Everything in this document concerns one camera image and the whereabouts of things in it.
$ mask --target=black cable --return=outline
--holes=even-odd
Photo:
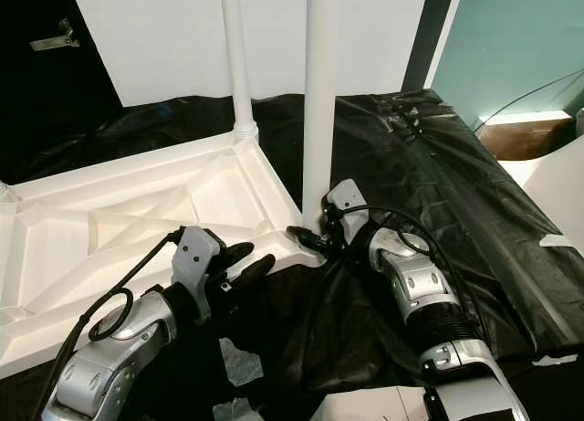
[[[529,97],[531,94],[535,94],[536,92],[539,92],[539,91],[541,91],[542,89],[545,89],[545,88],[547,88],[548,86],[555,85],[556,83],[559,83],[560,81],[562,81],[562,80],[565,80],[565,79],[567,79],[567,78],[569,78],[569,77],[575,76],[576,74],[579,74],[579,73],[584,73],[584,68],[580,68],[580,69],[578,69],[577,71],[570,72],[569,74],[565,75],[564,77],[560,77],[559,79],[555,79],[555,80],[553,80],[553,81],[550,81],[549,83],[546,83],[545,85],[543,85],[543,86],[540,86],[539,88],[532,89],[531,91],[529,91],[529,92],[527,92],[527,93],[523,94],[521,97],[517,97],[516,99],[514,99],[514,100],[512,100],[512,101],[509,101],[509,102],[508,102],[508,103],[507,103],[505,106],[503,106],[503,107],[502,107],[501,109],[499,109],[497,112],[495,112],[494,114],[492,114],[492,115],[491,115],[489,118],[487,118],[486,120],[484,120],[483,122],[481,122],[481,123],[479,124],[479,126],[478,126],[476,129],[474,129],[474,133],[477,133],[477,132],[478,132],[478,131],[479,131],[479,130],[480,130],[480,129],[481,129],[481,128],[482,128],[482,127],[485,125],[485,124],[487,124],[487,123],[488,123],[488,122],[489,122],[489,121],[490,121],[490,120],[491,120],[493,117],[495,117],[495,116],[496,116],[496,115],[498,115],[500,112],[502,112],[502,111],[504,111],[505,109],[507,109],[509,106],[511,106],[511,105],[513,105],[513,104],[515,104],[515,103],[517,103],[518,101],[520,101],[520,100],[524,99],[525,97]]]
[[[460,274],[458,273],[457,270],[454,269],[452,261],[448,258],[448,255],[444,251],[443,247],[440,245],[440,243],[438,243],[438,240],[436,240],[433,237],[433,235],[430,233],[428,228],[426,226],[424,226],[416,217],[412,216],[411,214],[409,214],[405,211],[402,211],[401,209],[393,208],[393,207],[385,206],[385,205],[352,206],[350,208],[339,210],[339,214],[341,216],[345,216],[346,214],[350,214],[350,213],[353,213],[355,211],[362,211],[364,209],[369,209],[372,211],[385,211],[385,212],[394,213],[394,214],[397,214],[399,216],[402,216],[402,217],[406,218],[412,225],[414,225],[415,227],[420,229],[432,241],[432,243],[436,247],[436,250],[442,256],[442,258],[444,260],[444,264],[446,265],[446,268],[448,269],[448,271],[450,272],[450,274],[453,278],[454,286],[456,287],[456,291],[458,292],[459,295],[462,295],[462,292],[463,292],[462,285],[464,284],[465,290],[467,291],[468,296],[470,297],[471,302],[473,303],[473,308],[476,312],[476,317],[479,321],[479,325],[480,325],[481,330],[482,330],[481,332],[483,333],[483,338],[484,338],[486,344],[490,347],[491,346],[490,334],[486,328],[485,318],[483,316],[483,313],[481,312],[481,309],[478,306],[478,300],[476,298],[475,293],[468,286],[468,283],[466,282],[466,280],[460,276]],[[412,243],[410,243],[409,240],[407,240],[407,238],[405,240],[403,240],[403,233],[400,231],[399,228],[397,230],[397,233],[406,246],[410,247],[412,250],[419,249],[416,246],[414,246]],[[468,312],[466,306],[464,305],[464,301],[462,300],[462,298],[461,298],[460,302],[461,302],[461,307],[463,308],[463,311]]]
[[[403,224],[401,222],[399,222],[397,225],[396,232],[398,233],[398,237],[400,238],[400,240],[403,243],[405,243],[405,245],[407,247],[409,247],[411,250],[418,252],[419,254],[422,254],[422,255],[430,256],[431,255],[430,250],[421,249],[421,248],[415,246],[410,240],[408,240],[408,238],[403,234],[402,227],[403,227]]]
[[[73,355],[75,350],[75,344],[85,326],[89,323],[91,317],[95,314],[97,310],[101,308],[108,300],[110,300],[113,296],[118,294],[123,294],[126,296],[126,305],[124,306],[124,310],[120,317],[111,325],[107,330],[102,333],[98,333],[98,325],[94,326],[91,331],[89,332],[89,338],[94,341],[98,341],[101,339],[105,339],[106,337],[110,336],[114,333],[121,324],[126,320],[128,314],[130,314],[131,305],[133,303],[133,296],[129,289],[124,288],[126,283],[130,281],[148,262],[154,258],[156,254],[160,252],[160,250],[170,242],[178,244],[183,235],[184,227],[182,226],[180,229],[167,234],[140,262],[134,266],[128,274],[122,278],[115,286],[113,286],[110,290],[108,290],[103,296],[98,298],[91,306],[85,311],[81,316],[79,316],[79,320],[73,327],[73,330],[69,333],[63,344],[61,345],[60,349],[58,350],[57,357],[53,362],[53,366],[51,367],[51,371],[48,375],[47,382],[43,388],[43,392],[36,403],[35,411],[33,412],[33,417],[31,421],[38,421],[41,419],[43,414],[43,410],[45,410],[45,405],[47,404],[48,399],[53,392],[55,385],[57,384],[58,377],[61,375],[63,368],[67,364],[68,360]]]

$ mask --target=white backdrop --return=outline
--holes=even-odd
[[[220,0],[77,0],[124,106],[231,95]],[[337,94],[399,90],[424,0],[339,0]],[[254,98],[304,92],[306,0],[241,0]]]

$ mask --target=black tarp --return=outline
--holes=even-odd
[[[254,113],[262,149],[300,204],[303,98],[260,100]],[[141,106],[95,131],[56,134],[43,152],[22,152],[2,179],[19,182],[226,132],[233,120],[230,99]],[[584,343],[584,260],[570,247],[539,246],[558,230],[433,92],[337,99],[332,184],[349,177],[369,203],[410,212],[440,241],[478,299],[499,360],[567,353]],[[387,286],[349,263],[329,269],[268,277],[249,311],[272,398],[286,395],[308,411],[326,392],[410,384],[415,375]]]

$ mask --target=white vertical pole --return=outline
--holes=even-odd
[[[329,191],[335,116],[335,0],[307,0],[302,216],[320,231],[320,200]]]
[[[257,141],[257,125],[252,114],[252,101],[247,78],[241,7],[239,0],[221,0],[221,7],[223,8],[225,39],[234,96],[234,132],[238,139],[253,138]]]
[[[8,185],[0,181],[0,203],[8,202]]]

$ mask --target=silver robot arm segment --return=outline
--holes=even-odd
[[[365,205],[350,179],[333,188],[323,205],[325,231],[331,231],[333,241],[341,236],[340,224],[344,246],[365,247],[361,255],[390,282],[412,336],[409,342],[419,354],[427,384],[424,402],[431,420],[460,421],[475,416],[472,419],[479,421],[489,415],[488,419],[528,421],[448,279],[430,259],[428,244],[417,235],[377,225],[367,208],[344,214],[343,210]]]
[[[211,231],[188,226],[172,259],[172,285],[151,289],[131,305],[111,336],[90,342],[68,361],[42,415],[44,421],[117,419],[141,370],[177,336],[180,320],[210,317],[204,286],[212,258],[224,243]],[[107,330],[122,314],[112,310],[99,322]]]

